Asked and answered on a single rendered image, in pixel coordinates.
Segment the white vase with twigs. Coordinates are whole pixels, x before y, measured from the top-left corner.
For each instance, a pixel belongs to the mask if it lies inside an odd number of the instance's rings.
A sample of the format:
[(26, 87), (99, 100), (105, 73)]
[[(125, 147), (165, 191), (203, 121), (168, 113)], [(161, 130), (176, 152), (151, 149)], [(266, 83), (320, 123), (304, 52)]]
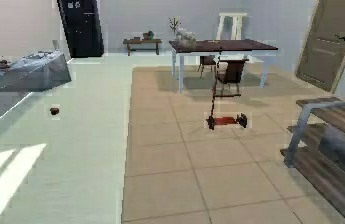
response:
[(170, 28), (175, 35), (174, 41), (178, 47), (193, 49), (196, 46), (196, 38), (193, 32), (188, 32), (184, 28), (181, 28), (181, 22), (172, 17), (169, 19)]

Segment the low brown side table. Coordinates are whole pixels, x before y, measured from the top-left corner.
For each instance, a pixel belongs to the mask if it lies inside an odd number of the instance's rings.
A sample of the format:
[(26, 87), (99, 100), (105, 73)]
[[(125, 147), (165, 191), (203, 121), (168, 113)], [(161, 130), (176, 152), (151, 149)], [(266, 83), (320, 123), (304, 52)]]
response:
[[(150, 49), (135, 49), (132, 48), (132, 45), (141, 45), (141, 44), (154, 44), (154, 48)], [(137, 50), (148, 50), (148, 51), (154, 51), (156, 55), (159, 55), (160, 49), (159, 45), (162, 44), (161, 39), (124, 39), (123, 45), (127, 48), (127, 55), (130, 56), (133, 51)]]

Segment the wood shelf with grey frame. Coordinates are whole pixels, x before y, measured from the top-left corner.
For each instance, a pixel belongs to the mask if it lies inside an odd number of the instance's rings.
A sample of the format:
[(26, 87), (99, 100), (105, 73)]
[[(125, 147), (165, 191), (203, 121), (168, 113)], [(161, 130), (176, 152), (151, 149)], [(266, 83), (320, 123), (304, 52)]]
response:
[(297, 169), (345, 218), (345, 101), (336, 97), (300, 99), (302, 110), (284, 164)]

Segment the red kick scooter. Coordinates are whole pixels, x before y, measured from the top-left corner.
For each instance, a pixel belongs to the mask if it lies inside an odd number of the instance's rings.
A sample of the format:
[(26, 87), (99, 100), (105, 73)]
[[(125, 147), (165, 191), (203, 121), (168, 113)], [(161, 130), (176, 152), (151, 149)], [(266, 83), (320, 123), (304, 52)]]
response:
[[(218, 57), (218, 60), (237, 60), (237, 59), (222, 59), (221, 57)], [(233, 98), (233, 97), (240, 97), (240, 96), (235, 96), (234, 94), (236, 93), (232, 93), (234, 96), (231, 97), (231, 94), (224, 94), (224, 89), (221, 89), (220, 93), (217, 93), (217, 84), (220, 83), (219, 81), (214, 80), (214, 84), (212, 87), (212, 105), (211, 105), (211, 110), (210, 110), (210, 115), (209, 117), (206, 119), (206, 122), (208, 124), (208, 128), (211, 130), (214, 130), (216, 126), (219, 125), (228, 125), (228, 124), (238, 124), (243, 128), (247, 127), (248, 124), (248, 118), (244, 113), (240, 113), (237, 114), (235, 117), (232, 116), (228, 116), (228, 117), (215, 117), (214, 116), (214, 109), (215, 109), (215, 99), (216, 98)]]

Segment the dark brown dining chair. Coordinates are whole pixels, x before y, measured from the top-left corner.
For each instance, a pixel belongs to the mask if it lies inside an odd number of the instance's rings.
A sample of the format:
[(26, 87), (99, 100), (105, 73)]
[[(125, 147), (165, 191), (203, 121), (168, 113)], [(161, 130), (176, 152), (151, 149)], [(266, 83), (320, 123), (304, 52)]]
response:
[(216, 80), (222, 83), (223, 85), (231, 84), (236, 85), (235, 96), (240, 96), (240, 87), (241, 77), (243, 75), (243, 69), (247, 59), (237, 59), (237, 60), (219, 60), (217, 62), (216, 70)]
[(200, 72), (200, 76), (203, 76), (203, 71), (206, 66), (209, 66), (212, 71), (217, 70), (217, 63), (215, 61), (214, 55), (209, 56), (201, 56), (200, 57), (200, 63), (198, 67), (198, 71)]

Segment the dark top white leg dining table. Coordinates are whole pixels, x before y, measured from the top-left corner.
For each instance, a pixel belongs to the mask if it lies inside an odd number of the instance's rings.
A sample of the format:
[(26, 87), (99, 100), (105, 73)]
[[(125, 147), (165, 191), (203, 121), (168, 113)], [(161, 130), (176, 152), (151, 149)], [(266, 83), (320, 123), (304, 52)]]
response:
[(172, 76), (178, 80), (178, 91), (183, 90), (184, 59), (186, 56), (250, 55), (263, 61), (260, 87), (263, 88), (268, 75), (268, 68), (278, 55), (278, 48), (256, 40), (199, 40), (194, 47), (180, 46), (177, 41), (170, 41), (172, 47)]

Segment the olive brown room door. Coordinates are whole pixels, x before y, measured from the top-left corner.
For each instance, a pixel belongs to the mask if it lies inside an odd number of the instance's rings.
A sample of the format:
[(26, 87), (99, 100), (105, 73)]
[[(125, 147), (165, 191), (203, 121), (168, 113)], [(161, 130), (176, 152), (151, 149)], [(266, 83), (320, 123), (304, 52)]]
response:
[(345, 0), (318, 0), (296, 77), (330, 92), (345, 56)]

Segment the white stool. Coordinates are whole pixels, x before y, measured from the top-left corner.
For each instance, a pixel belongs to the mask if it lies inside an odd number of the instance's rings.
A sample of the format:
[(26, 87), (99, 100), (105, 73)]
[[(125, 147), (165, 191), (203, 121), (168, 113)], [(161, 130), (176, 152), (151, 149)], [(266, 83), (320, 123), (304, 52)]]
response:
[(242, 39), (242, 27), (243, 27), (243, 18), (247, 16), (247, 13), (239, 12), (220, 12), (219, 13), (219, 24), (217, 28), (216, 39), (221, 39), (221, 34), (224, 28), (224, 22), (227, 17), (232, 19), (231, 26), (231, 39), (232, 40), (241, 40)]

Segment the grey kitchen counter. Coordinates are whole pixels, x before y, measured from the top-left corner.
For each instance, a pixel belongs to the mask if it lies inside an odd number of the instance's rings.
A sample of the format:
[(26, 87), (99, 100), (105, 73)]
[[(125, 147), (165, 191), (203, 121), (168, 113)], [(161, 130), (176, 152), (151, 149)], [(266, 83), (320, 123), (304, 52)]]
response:
[(71, 82), (64, 53), (38, 51), (0, 69), (0, 92), (43, 92)]

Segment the black fridge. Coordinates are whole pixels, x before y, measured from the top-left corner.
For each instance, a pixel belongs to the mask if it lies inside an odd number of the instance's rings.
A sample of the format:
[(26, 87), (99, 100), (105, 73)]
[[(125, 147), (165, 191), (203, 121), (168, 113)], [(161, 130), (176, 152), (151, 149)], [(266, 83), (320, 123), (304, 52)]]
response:
[(101, 57), (103, 37), (97, 0), (57, 0), (72, 58)]

